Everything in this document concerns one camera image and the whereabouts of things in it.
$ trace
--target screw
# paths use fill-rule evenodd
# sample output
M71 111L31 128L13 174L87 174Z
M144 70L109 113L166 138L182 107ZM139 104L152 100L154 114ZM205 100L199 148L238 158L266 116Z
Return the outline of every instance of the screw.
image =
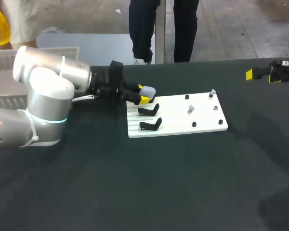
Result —
M188 112L189 113L192 113L193 111L194 111L194 107L192 106L192 105L189 105L189 107L188 107Z
M216 94L216 90L212 89L210 94L209 94L209 97L212 98L213 95L215 95L215 94Z

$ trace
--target white shoe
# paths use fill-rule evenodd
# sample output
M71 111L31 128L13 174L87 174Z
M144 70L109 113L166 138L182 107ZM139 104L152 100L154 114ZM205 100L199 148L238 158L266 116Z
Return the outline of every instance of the white shoe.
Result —
M148 63L145 63L145 61L143 59L135 59L134 58L134 64L135 65L149 65L152 63L152 60Z

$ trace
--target concrete floor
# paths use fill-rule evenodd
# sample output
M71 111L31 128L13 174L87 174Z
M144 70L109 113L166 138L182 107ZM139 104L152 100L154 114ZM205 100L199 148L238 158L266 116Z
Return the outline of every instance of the concrete floor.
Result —
M174 0L167 2L166 61L173 62ZM41 0L44 28L128 33L128 0ZM289 0L200 0L192 61L287 57Z

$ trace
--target plastic crate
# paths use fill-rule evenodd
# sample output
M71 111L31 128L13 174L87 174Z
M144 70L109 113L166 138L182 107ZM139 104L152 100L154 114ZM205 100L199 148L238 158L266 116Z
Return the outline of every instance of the plastic crate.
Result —
M78 59L79 47L46 48L46 52ZM0 51L0 108L25 109L27 104L27 89L13 78L13 65L17 51Z

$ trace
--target metal pole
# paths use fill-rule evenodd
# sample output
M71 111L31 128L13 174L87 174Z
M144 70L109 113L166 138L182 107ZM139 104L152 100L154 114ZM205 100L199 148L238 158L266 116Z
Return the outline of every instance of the metal pole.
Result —
M155 22L156 64L165 62L166 0L160 0Z

